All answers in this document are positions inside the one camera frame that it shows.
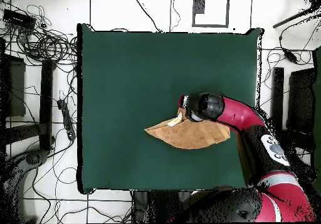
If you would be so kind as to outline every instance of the power cord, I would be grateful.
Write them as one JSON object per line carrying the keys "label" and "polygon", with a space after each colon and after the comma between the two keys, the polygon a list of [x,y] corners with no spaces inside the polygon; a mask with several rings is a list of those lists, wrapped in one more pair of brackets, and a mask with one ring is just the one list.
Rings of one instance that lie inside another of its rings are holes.
{"label": "power cord", "polygon": [[152,20],[152,22],[153,22],[156,30],[157,30],[158,32],[162,32],[162,30],[160,30],[160,29],[156,26],[154,20],[153,20],[153,19],[151,18],[151,16],[146,12],[146,10],[143,8],[143,6],[140,4],[139,0],[136,0],[136,1],[137,1],[137,3],[139,4],[140,8],[142,8],[142,10],[144,11],[144,13],[149,17],[149,19]]}
{"label": "power cord", "polygon": [[174,10],[175,13],[177,13],[177,15],[179,16],[179,20],[178,20],[178,22],[177,22],[177,24],[176,24],[175,26],[173,26],[172,28],[170,28],[170,31],[169,31],[169,32],[172,32],[172,30],[173,30],[176,26],[178,26],[178,24],[179,24],[179,22],[180,22],[180,20],[181,20],[181,15],[176,11],[176,9],[175,9],[175,7],[174,7],[174,4],[175,4],[175,0],[173,0],[173,5],[171,6],[171,8],[173,7],[173,10]]}
{"label": "power cord", "polygon": [[280,35],[280,37],[279,37],[280,47],[281,47],[281,49],[283,50],[285,57],[286,57],[290,62],[295,63],[295,64],[297,64],[297,65],[305,65],[305,64],[307,64],[307,63],[311,60],[311,52],[310,52],[310,51],[309,51],[309,53],[310,53],[310,59],[309,59],[308,62],[305,62],[305,61],[302,60],[302,53],[303,53],[304,49],[307,47],[307,45],[308,45],[308,43],[310,42],[310,40],[312,39],[312,36],[313,36],[314,32],[316,31],[316,29],[318,28],[318,26],[321,24],[321,21],[318,22],[318,24],[317,24],[317,26],[315,27],[315,29],[313,30],[310,38],[308,39],[307,44],[305,44],[305,46],[303,47],[303,50],[301,51],[300,59],[299,59],[299,60],[297,60],[296,56],[292,53],[292,51],[290,51],[290,50],[288,50],[288,49],[286,49],[286,48],[284,48],[284,47],[282,46],[282,38],[283,38],[282,35],[283,35],[283,33],[284,33],[288,28],[291,28],[292,26],[296,26],[297,24],[300,24],[300,23],[302,23],[302,22],[304,22],[304,21],[311,20],[311,19],[313,19],[313,18],[317,18],[317,17],[319,17],[319,16],[321,16],[321,13],[320,13],[320,14],[313,15],[313,16],[310,16],[310,17],[308,17],[308,18],[305,18],[305,19],[303,19],[303,20],[301,20],[301,21],[299,21],[299,22],[297,22],[297,23],[295,23],[295,24],[291,24],[290,26],[288,26],[287,28],[285,28],[285,29],[281,32],[281,35]]}

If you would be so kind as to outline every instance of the electronic device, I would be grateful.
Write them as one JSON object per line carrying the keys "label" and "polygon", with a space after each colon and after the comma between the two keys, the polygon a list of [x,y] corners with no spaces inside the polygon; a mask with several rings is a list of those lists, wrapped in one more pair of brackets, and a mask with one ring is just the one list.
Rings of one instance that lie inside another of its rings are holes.
{"label": "electronic device", "polygon": [[3,21],[14,26],[20,26],[28,31],[33,31],[36,24],[35,18],[8,9],[4,10]]}
{"label": "electronic device", "polygon": [[60,109],[63,113],[63,126],[67,131],[68,139],[70,141],[74,141],[76,139],[76,134],[69,114],[68,106],[64,100],[58,100],[57,105],[58,109]]}

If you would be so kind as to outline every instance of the white floor tile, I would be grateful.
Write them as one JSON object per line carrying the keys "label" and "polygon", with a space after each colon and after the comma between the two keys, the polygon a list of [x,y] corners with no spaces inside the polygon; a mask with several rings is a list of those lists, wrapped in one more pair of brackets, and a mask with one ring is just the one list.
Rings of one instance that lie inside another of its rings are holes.
{"label": "white floor tile", "polygon": [[101,202],[90,201],[89,205],[97,209],[89,210],[88,223],[116,223],[115,221],[122,221],[125,215],[128,215],[131,211],[131,202]]}

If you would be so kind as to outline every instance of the brown paper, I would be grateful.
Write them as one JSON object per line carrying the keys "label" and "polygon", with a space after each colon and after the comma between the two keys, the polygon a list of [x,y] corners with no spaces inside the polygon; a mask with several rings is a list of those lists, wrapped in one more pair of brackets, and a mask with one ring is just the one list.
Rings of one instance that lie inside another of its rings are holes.
{"label": "brown paper", "polygon": [[230,138],[229,127],[204,120],[191,122],[185,117],[185,110],[179,108],[177,114],[182,112],[182,120],[174,125],[167,125],[171,120],[166,120],[146,128],[150,135],[181,149],[200,149],[212,144],[223,142]]}

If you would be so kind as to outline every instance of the green table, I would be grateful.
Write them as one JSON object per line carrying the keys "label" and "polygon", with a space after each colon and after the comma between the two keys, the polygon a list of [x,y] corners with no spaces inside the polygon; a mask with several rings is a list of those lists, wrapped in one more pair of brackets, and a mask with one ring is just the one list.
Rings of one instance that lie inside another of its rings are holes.
{"label": "green table", "polygon": [[261,29],[248,35],[130,33],[78,25],[80,186],[86,192],[244,186],[233,132],[226,142],[183,150],[144,129],[176,116],[184,93],[223,93],[255,105],[260,38]]}

